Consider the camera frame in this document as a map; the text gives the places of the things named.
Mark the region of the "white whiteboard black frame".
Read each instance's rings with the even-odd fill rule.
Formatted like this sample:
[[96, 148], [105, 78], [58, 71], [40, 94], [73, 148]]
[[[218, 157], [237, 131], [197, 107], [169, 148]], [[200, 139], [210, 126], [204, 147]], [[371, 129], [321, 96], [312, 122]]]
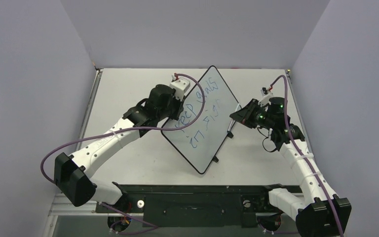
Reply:
[[230, 114], [239, 103], [215, 66], [187, 94], [179, 120], [167, 120], [163, 137], [199, 174], [204, 174], [227, 138]]

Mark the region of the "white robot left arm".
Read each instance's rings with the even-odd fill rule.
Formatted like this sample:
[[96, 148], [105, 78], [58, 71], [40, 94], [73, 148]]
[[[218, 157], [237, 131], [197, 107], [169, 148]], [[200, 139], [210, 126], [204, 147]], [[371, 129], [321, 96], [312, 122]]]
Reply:
[[182, 79], [156, 85], [149, 97], [128, 109], [104, 138], [70, 155], [59, 154], [54, 167], [56, 186], [75, 207], [93, 200], [107, 203], [114, 212], [124, 211], [128, 200], [118, 185], [92, 180], [92, 176], [115, 153], [144, 136], [150, 127], [157, 127], [165, 118], [178, 119], [189, 87], [190, 83]]

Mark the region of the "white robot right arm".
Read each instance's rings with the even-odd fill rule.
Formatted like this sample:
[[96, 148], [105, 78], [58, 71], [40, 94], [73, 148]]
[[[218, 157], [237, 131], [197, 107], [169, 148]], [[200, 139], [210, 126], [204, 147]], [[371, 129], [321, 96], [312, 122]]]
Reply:
[[252, 99], [245, 107], [230, 114], [235, 122], [248, 128], [264, 128], [294, 173], [303, 198], [281, 185], [273, 185], [259, 196], [265, 211], [275, 207], [291, 217], [303, 237], [342, 237], [351, 214], [351, 203], [340, 198], [317, 167], [301, 129], [290, 123], [287, 99]]

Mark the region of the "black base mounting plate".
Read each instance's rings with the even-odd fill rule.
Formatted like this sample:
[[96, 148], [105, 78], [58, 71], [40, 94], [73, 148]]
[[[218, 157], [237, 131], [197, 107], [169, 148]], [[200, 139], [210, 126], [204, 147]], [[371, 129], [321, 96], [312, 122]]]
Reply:
[[121, 185], [124, 195], [114, 208], [142, 214], [144, 224], [158, 227], [257, 226], [257, 215], [275, 215], [268, 192], [285, 188], [299, 194], [299, 186], [281, 184], [226, 185]]

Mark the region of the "aluminium table frame rail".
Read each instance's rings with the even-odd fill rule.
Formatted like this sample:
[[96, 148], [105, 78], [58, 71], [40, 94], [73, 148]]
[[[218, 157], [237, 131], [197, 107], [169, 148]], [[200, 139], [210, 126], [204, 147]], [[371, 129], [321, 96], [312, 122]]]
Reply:
[[[86, 128], [88, 126], [90, 114], [98, 91], [103, 70], [104, 69], [96, 69], [95, 79], [91, 87], [91, 92], [89, 95], [88, 102], [86, 104], [85, 114], [81, 123], [77, 139], [82, 139], [85, 137]], [[73, 207], [73, 205], [67, 203], [67, 201], [68, 200], [61, 192], [56, 192], [50, 206], [42, 237], [54, 236], [59, 216], [86, 216], [87, 214], [92, 214], [92, 211], [95, 211], [94, 209], [90, 210], [87, 206], [81, 208]]]

